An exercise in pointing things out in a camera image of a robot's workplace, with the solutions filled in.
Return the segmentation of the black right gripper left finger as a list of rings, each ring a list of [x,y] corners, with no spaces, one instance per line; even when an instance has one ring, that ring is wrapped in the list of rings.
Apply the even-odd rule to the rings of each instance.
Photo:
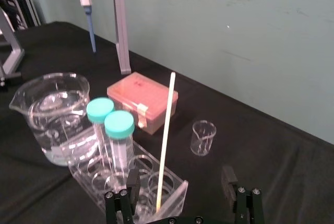
[[[118,193],[108,191],[104,194],[106,223],[118,223],[117,213],[120,211],[123,223],[134,223],[137,201],[140,191],[140,175],[138,169],[131,169],[128,174],[126,188]]]

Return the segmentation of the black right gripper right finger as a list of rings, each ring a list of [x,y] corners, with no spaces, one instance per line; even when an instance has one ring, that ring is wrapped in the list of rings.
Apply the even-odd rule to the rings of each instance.
[[[241,186],[231,166],[222,167],[221,185],[234,213],[234,223],[265,223],[259,188],[247,190]]]

